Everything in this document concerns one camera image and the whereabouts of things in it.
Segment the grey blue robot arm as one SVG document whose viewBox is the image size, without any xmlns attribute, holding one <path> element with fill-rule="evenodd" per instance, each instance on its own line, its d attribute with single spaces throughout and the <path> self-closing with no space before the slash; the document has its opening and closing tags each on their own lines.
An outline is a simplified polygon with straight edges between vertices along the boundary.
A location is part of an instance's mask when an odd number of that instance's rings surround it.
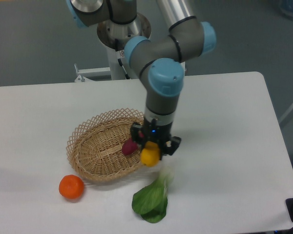
<svg viewBox="0 0 293 234">
<path fill-rule="evenodd" d="M 132 141 L 141 149 L 141 162 L 154 166 L 163 156 L 174 154 L 181 143 L 170 131 L 184 84 L 182 63 L 215 48 L 214 28 L 197 20 L 189 1 L 159 0 L 169 34 L 152 42 L 143 32 L 134 0 L 69 0 L 66 4 L 78 26 L 105 24 L 105 45 L 123 50 L 146 89 L 144 122 L 130 128 Z"/>
</svg>

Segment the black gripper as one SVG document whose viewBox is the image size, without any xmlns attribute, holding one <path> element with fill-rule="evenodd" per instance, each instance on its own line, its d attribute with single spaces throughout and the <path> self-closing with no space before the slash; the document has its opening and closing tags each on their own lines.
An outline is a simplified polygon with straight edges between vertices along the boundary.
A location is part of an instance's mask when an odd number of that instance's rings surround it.
<svg viewBox="0 0 293 234">
<path fill-rule="evenodd" d="M 181 143 L 180 137 L 171 136 L 171 127 L 172 122 L 167 125 L 157 125 L 157 121 L 154 119 L 151 122 L 144 119 L 143 125 L 133 122 L 131 138 L 140 149 L 143 149 L 148 141 L 156 143 L 160 148 L 160 160 L 162 160 L 163 156 L 172 156 Z"/>
</svg>

